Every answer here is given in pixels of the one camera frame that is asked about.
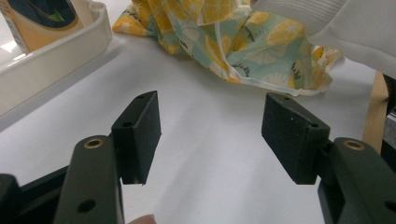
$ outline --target fingertip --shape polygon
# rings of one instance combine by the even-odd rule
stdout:
[[[133,220],[129,224],[157,224],[157,222],[155,222],[154,215],[146,215]]]

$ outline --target white tray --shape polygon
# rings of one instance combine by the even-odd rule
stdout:
[[[92,0],[73,4],[84,28],[27,55],[9,40],[12,35],[2,23],[0,116],[105,51],[112,36],[106,5]]]

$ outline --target brass insert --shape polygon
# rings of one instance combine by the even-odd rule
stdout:
[[[84,147],[87,148],[87,149],[93,149],[93,148],[97,148],[97,147],[101,146],[104,142],[105,141],[103,141],[100,138],[93,138],[93,139],[87,141],[84,144]]]
[[[355,149],[355,150],[364,150],[365,149],[365,146],[362,143],[354,141],[354,140],[345,140],[344,146],[349,147],[351,149]]]

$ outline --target yellow patterned cloth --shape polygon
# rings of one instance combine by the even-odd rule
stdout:
[[[113,31],[157,36],[223,79],[291,95],[327,89],[336,49],[314,50],[297,21],[252,11],[248,0],[132,0]]]

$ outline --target white surface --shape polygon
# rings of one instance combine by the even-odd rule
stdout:
[[[85,9],[93,22],[27,55],[16,56],[21,52],[17,46],[10,46],[15,41],[5,32],[0,57],[8,60],[0,63],[0,116],[105,51],[111,39],[106,6],[92,0],[78,3],[75,7]],[[9,31],[6,24],[0,25],[3,32]]]
[[[102,1],[112,24],[129,1]],[[375,72],[343,61],[327,93],[297,101],[361,138]],[[162,132],[146,186],[124,186],[125,219],[159,224],[323,223],[317,186],[296,186],[261,137],[265,90],[227,83],[153,38],[106,52],[0,117],[0,172],[20,184],[67,165],[81,139],[109,134],[139,94],[158,91]]]

